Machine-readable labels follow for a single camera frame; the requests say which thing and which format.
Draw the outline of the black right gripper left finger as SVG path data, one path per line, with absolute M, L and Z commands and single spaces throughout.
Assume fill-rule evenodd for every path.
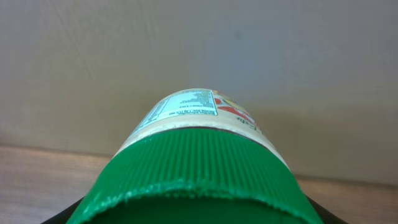
M 67 207 L 60 213 L 54 215 L 53 217 L 49 218 L 48 220 L 42 222 L 41 224 L 66 224 L 82 200 L 83 200 L 83 198 L 79 199 L 71 206 Z

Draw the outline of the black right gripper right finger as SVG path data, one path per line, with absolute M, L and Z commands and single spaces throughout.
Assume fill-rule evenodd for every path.
M 316 201 L 312 200 L 310 197 L 307 197 L 307 199 L 324 224 L 348 224 L 346 221 L 342 220 L 341 218 L 337 217 L 336 215 L 322 207 L 320 204 L 316 203 Z

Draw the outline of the green lid jar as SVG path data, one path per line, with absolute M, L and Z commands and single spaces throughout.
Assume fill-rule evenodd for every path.
M 320 223 L 249 113 L 209 89 L 159 101 L 70 223 Z

